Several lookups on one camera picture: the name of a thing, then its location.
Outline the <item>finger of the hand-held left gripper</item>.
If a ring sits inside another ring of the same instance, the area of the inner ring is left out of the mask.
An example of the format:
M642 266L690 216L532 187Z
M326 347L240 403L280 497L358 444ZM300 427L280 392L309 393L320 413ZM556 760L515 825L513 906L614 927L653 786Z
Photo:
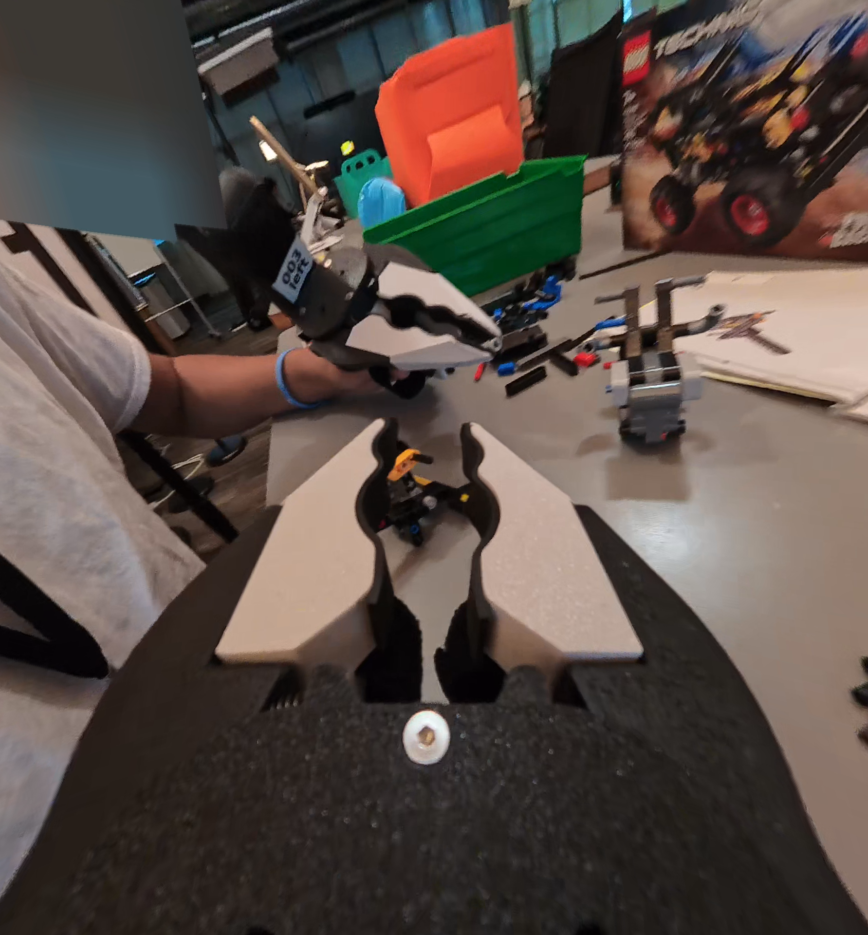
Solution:
M385 319L364 319L351 330L346 346L385 357L397 370L446 370L489 362L501 350L501 337L488 335L484 342L469 343L418 326L396 328Z
M378 275L378 299L396 328L417 327L479 349L502 346L493 318L437 272L386 263Z

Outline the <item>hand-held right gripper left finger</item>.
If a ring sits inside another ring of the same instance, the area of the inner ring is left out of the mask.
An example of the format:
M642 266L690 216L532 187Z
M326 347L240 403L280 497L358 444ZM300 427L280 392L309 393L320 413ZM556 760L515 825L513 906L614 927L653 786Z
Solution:
M280 664L301 678L334 667L370 702L420 699L420 627L395 596L380 540L398 428L376 419L283 500L219 663Z

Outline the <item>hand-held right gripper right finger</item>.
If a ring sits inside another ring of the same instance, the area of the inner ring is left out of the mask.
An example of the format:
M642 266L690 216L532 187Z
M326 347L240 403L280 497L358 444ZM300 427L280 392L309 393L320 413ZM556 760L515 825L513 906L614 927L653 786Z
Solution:
M461 429L464 514L479 536L441 646L451 702L492 702L514 670L556 691L575 666L635 664L642 643L574 502L476 423Z

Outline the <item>pile of black lego beams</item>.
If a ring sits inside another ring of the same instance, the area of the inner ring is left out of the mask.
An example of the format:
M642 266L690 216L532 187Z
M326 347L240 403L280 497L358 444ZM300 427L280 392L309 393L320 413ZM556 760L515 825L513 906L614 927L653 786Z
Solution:
M599 361L598 352L591 348L596 333L625 324L624 316L610 316L577 337L550 344L545 323L562 301L564 284L575 279L576 274L573 257L550 263L481 304L501 333L501 347L491 368L499 377L510 378L507 396L544 379L547 366L569 377L580 376Z

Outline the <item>yellow black lego assembly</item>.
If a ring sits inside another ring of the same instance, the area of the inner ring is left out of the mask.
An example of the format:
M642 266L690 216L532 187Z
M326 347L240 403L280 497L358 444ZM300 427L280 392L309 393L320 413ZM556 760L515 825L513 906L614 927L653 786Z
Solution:
M420 476L417 467L431 464L433 457L401 441L398 448L386 479L389 506L376 529L379 532L394 529L401 540L421 547L425 543L425 520L437 514L441 507L464 513L471 485L452 486Z

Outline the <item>grey motor lego assembly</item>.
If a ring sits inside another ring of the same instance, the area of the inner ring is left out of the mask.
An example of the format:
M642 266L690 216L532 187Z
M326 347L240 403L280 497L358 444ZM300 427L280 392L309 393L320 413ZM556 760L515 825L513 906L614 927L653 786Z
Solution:
M682 337L713 329L725 306L711 306L696 321L674 323L672 300L675 291L699 287L706 281L705 276L658 281L654 286L655 321L648 325L640 321L638 286L594 299L596 305L617 302L624 306L625 331L605 335L617 325L614 319L607 319L598 324L590 341L595 352L618 351L609 367L607 392L618 410L622 439L652 445L685 432L684 406L702 396L705 377L697 357L678 351L675 344Z

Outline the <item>lego instruction booklet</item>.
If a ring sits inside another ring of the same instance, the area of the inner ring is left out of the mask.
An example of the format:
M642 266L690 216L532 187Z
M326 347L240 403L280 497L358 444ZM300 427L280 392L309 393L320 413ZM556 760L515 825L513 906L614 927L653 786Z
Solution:
M720 322L681 341L708 376L821 400L868 423L868 266L711 272L673 300L683 322L717 305Z

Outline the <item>person's left forearm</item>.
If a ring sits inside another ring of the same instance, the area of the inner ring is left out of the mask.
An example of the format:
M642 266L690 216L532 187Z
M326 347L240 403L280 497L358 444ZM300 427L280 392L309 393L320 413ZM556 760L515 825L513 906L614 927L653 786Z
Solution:
M279 389L277 357L150 355L148 391L135 431L177 438L221 438L296 411Z

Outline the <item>long black lego axle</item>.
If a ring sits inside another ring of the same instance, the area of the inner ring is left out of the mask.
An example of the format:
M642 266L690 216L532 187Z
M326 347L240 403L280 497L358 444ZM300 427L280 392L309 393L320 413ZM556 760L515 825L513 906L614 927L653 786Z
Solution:
M659 257L661 257L661 256L665 256L665 255L669 254L670 252L671 252L670 250L661 250L661 251L650 251L650 252L645 252L645 253L642 253L642 254L640 254L640 255L638 255L638 256L633 256L633 257L631 257L631 258L629 258L629 259L620 261L620 262L618 262L618 263L612 263L612 264L610 264L610 265L603 266L603 267L601 267L601 268L598 268L598 269L595 269L595 270L592 270L592 271L589 271L589 272L580 273L579 276L578 276L578 279L579 279L580 281L585 281L585 280L588 280L588 279L592 279L592 278L596 278L596 277L603 276L603 275L606 275L606 274L610 274L610 273L613 273L613 272L616 272L616 271L619 271L619 270L622 270L622 269L626 269L626 268L628 268L628 267L632 267L632 266L638 265L638 264L640 264L640 263L649 262L649 261L654 260L654 259L656 259L656 258L659 258Z

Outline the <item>lego set box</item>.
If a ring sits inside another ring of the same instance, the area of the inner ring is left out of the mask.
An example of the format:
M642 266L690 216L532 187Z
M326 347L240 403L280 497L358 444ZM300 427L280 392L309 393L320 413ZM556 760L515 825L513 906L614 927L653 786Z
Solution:
M626 248L868 263L868 1L671 2L620 39Z

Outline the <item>black chair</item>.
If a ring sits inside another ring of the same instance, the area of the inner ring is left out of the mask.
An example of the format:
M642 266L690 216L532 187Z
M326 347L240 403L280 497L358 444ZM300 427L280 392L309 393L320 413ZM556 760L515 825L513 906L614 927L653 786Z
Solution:
M226 280L249 329L260 332L271 325L267 274L277 270L278 255L294 238L294 223L271 178L230 166L221 170L219 186L227 228L239 244L238 271Z

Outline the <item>green plastic bin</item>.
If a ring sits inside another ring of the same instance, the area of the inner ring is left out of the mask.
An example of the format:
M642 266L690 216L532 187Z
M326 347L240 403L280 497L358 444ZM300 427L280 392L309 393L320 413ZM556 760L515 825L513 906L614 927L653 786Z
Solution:
M524 162L363 231L409 251L467 296L581 251L585 156Z

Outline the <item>blue wristband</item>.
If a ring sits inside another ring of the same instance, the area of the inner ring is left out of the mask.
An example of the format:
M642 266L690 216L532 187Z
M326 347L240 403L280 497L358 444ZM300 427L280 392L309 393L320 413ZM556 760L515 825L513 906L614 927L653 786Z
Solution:
M287 360L289 355L294 355L296 352L297 349L286 350L276 356L274 370L277 391L283 398L284 402L293 410L313 411L321 408L324 405L324 400L318 399L316 401L306 401L298 398L298 396L292 391L291 385L288 381L286 371Z

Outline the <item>light blue bag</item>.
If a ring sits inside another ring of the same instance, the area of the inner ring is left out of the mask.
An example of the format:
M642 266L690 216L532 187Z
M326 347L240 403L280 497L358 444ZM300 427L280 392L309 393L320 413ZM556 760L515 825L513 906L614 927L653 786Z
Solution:
M357 201L358 220L364 229L393 220L407 210L403 190L388 177L375 177L365 182Z

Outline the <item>person in white shirt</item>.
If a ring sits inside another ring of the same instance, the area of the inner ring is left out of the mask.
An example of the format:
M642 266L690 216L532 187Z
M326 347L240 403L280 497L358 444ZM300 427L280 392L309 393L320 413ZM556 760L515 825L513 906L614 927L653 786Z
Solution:
M130 484L117 449L149 383L136 338L0 259L0 555L112 670L205 568ZM107 686L0 656L0 897Z

